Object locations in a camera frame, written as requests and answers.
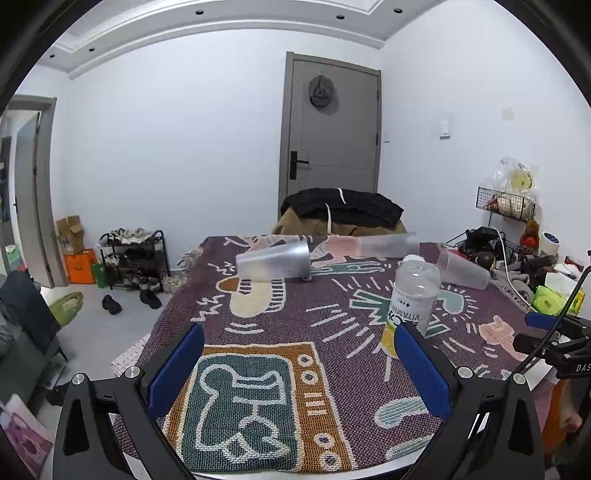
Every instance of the orange bag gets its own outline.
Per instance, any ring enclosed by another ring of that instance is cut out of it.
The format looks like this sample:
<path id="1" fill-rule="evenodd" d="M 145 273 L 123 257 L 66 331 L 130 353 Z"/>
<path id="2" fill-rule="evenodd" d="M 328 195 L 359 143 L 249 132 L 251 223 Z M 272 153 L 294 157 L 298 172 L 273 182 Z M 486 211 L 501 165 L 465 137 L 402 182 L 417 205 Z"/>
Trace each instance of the orange bag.
<path id="1" fill-rule="evenodd" d="M 96 263 L 94 250 L 84 250 L 80 255 L 65 255 L 66 268 L 71 283 L 94 284 L 90 266 Z"/>

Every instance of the metal screw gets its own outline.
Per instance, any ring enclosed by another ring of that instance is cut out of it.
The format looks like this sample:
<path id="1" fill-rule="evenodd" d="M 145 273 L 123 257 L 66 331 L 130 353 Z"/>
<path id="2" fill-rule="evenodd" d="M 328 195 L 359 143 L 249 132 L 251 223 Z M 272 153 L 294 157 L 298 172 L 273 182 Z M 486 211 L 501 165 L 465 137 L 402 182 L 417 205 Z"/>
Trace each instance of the metal screw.
<path id="1" fill-rule="evenodd" d="M 457 374 L 462 378 L 471 378 L 474 373 L 468 367 L 460 367 L 457 369 Z"/>
<path id="2" fill-rule="evenodd" d="M 525 383 L 525 377 L 521 374 L 513 375 L 513 380 L 515 380 L 515 383 L 519 385 L 523 385 Z"/>
<path id="3" fill-rule="evenodd" d="M 133 366 L 133 367 L 129 367 L 126 371 L 125 371 L 125 376 L 127 378 L 135 378 L 139 375 L 139 367 Z"/>
<path id="4" fill-rule="evenodd" d="M 85 374 L 76 374 L 72 377 L 72 383 L 74 385 L 80 385 L 86 378 Z"/>

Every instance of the gray floor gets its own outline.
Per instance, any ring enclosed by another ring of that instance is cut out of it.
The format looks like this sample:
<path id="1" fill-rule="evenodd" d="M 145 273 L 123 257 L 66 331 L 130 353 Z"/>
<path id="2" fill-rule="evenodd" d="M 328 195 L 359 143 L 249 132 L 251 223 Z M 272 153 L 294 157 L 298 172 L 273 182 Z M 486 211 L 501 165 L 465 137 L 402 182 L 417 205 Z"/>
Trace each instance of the gray floor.
<path id="1" fill-rule="evenodd" d="M 111 362 L 133 343 L 152 331 L 163 309 L 152 310 L 139 300 L 139 292 L 115 290 L 113 292 L 92 285 L 72 285 L 66 288 L 44 288 L 42 294 L 51 303 L 73 291 L 84 294 L 84 306 L 76 318 L 58 333 L 61 347 L 68 357 L 66 369 L 59 384 L 69 381 L 78 372 L 84 372 L 91 380 L 115 376 Z M 110 294 L 123 307 L 117 315 L 103 310 L 103 296 Z M 159 294 L 163 308 L 171 295 Z M 61 408 L 44 402 L 37 418 L 51 432 L 57 430 Z M 43 467 L 42 480 L 52 479 L 53 451 Z M 136 479 L 148 480 L 143 466 L 135 459 L 130 465 Z"/>

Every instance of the dark jacket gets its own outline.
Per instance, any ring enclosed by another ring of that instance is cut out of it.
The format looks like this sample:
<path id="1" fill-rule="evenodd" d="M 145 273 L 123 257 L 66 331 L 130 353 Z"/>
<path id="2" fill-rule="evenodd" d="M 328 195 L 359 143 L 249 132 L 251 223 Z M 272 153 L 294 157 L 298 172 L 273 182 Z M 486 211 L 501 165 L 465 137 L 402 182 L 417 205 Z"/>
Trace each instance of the dark jacket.
<path id="1" fill-rule="evenodd" d="M 292 208 L 300 218 L 328 220 L 326 205 L 330 208 L 331 220 L 335 223 L 367 227 L 394 227 L 404 211 L 379 193 L 343 191 L 339 189 L 307 189 L 285 199 L 281 205 L 283 215 Z"/>
<path id="2" fill-rule="evenodd" d="M 43 354 L 47 353 L 60 324 L 27 273 L 15 270 L 8 274 L 0 288 L 0 311 L 7 321 L 27 332 Z"/>

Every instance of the green bag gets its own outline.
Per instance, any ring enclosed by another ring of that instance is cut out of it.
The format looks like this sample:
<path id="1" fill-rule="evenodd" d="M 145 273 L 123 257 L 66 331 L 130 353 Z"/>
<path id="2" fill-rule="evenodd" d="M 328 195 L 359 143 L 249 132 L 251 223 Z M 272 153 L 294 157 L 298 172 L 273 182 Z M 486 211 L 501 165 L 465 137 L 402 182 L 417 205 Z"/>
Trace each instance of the green bag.
<path id="1" fill-rule="evenodd" d="M 109 286 L 107 272 L 105 271 L 105 266 L 102 263 L 95 263 L 94 265 L 91 265 L 90 270 L 95 278 L 96 286 L 99 288 L 107 288 Z"/>
<path id="2" fill-rule="evenodd" d="M 53 302 L 49 305 L 49 309 L 60 326 L 64 328 L 74 320 L 74 317 L 81 311 L 83 306 L 84 295 L 81 291 L 75 291 Z"/>

